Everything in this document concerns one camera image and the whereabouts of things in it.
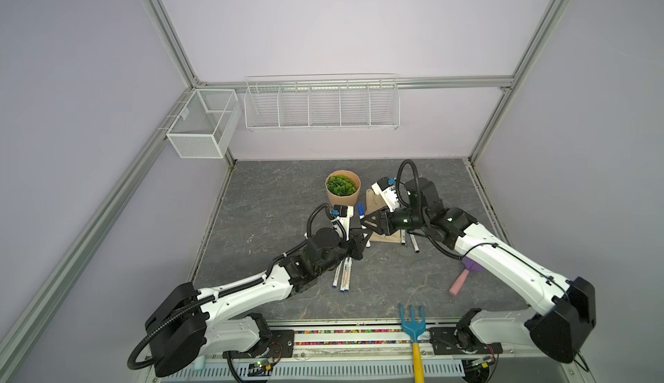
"wooden board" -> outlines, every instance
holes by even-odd
[[[373,213],[377,211],[379,208],[387,206],[385,200],[383,200],[380,195],[374,193],[374,191],[371,188],[367,190],[366,197],[367,197],[367,214]],[[376,232],[373,232],[369,240],[371,242],[390,242],[390,243],[400,244],[401,231],[395,232],[392,236],[385,236],[384,234],[378,234]]]

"brown paper pot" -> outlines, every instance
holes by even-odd
[[[355,193],[350,196],[337,196],[333,193],[330,193],[330,190],[328,190],[328,180],[334,175],[344,175],[353,181],[355,187],[357,188]],[[360,196],[361,187],[362,183],[360,183],[360,178],[357,177],[357,174],[348,170],[337,170],[331,173],[328,178],[325,179],[325,191],[328,192],[328,200],[331,205],[354,206],[355,203],[357,203],[357,198]]]

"light blue object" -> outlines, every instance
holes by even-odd
[[[205,368],[205,356],[198,356],[196,357],[196,360],[194,360],[194,370],[195,371],[200,371]]]
[[[415,308],[411,305],[411,320],[404,319],[404,306],[399,303],[399,312],[401,313],[401,328],[411,336],[413,343],[417,343],[417,338],[426,330],[426,321],[424,320],[424,308],[419,307],[419,315],[422,321],[415,320]]]

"yellow handle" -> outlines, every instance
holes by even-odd
[[[415,383],[424,383],[424,369],[422,357],[419,356],[419,344],[413,343],[413,368],[415,369]]]

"white wire rack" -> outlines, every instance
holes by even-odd
[[[247,78],[246,126],[252,131],[397,128],[400,100],[395,75],[380,78],[283,80]]]
[[[166,136],[182,158],[223,158],[242,109],[232,89],[196,89]]]

